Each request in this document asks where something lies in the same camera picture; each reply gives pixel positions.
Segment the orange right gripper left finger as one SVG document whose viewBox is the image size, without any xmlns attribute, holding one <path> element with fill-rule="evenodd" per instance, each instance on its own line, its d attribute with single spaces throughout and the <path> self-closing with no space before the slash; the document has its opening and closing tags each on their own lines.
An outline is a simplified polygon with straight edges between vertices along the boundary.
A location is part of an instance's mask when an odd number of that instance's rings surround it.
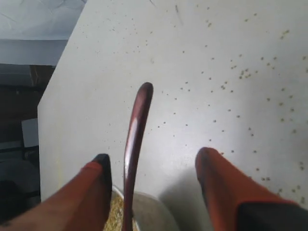
<svg viewBox="0 0 308 231">
<path fill-rule="evenodd" d="M 2 231 L 102 231 L 112 197 L 110 158 L 97 155 L 59 191 L 20 216 L 1 224 Z"/>
</svg>

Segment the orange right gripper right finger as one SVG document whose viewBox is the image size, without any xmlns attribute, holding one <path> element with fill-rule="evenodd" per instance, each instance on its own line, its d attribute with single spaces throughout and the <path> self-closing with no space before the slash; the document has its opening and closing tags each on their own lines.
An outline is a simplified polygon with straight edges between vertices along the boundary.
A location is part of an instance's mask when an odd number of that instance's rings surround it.
<svg viewBox="0 0 308 231">
<path fill-rule="evenodd" d="M 197 179 L 216 231 L 306 231 L 308 212 L 246 176 L 217 150 L 203 147 Z"/>
</svg>

